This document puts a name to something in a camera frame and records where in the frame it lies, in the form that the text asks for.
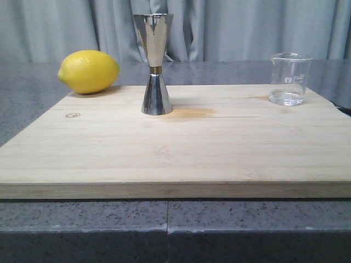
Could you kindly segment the clear glass beaker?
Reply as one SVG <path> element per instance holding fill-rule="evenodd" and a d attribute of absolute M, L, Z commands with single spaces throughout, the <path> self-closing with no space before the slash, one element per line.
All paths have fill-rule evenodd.
<path fill-rule="evenodd" d="M 312 57 L 300 53 L 277 53 L 271 57 L 273 73 L 269 100 L 283 106 L 303 103 Z"/>

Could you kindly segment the yellow lemon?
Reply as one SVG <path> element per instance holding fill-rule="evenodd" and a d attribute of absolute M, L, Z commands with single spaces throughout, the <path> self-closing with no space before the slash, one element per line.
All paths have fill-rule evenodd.
<path fill-rule="evenodd" d="M 80 50 L 62 61 L 58 79 L 77 93 L 90 94 L 111 86 L 119 71 L 118 63 L 107 53 Z"/>

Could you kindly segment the grey curtain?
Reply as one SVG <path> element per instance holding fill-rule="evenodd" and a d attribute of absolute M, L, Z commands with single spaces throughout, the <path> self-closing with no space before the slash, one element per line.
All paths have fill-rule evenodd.
<path fill-rule="evenodd" d="M 169 61 L 350 58 L 350 1 L 1 1 L 1 61 L 59 62 L 83 49 L 144 61 L 136 14 L 170 13 Z"/>

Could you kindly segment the light wooden cutting board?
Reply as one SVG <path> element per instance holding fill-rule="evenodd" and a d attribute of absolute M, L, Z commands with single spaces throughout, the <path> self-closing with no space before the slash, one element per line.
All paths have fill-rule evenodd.
<path fill-rule="evenodd" d="M 1 147 L 1 197 L 350 197 L 350 118 L 270 90 L 170 86 L 162 116 L 141 113 L 142 86 L 71 93 Z"/>

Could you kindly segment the steel double jigger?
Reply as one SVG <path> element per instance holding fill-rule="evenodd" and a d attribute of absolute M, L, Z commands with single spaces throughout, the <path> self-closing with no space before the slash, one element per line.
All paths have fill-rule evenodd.
<path fill-rule="evenodd" d="M 173 108 L 162 76 L 162 63 L 173 14 L 138 14 L 133 18 L 149 63 L 141 111 L 152 116 L 168 114 Z"/>

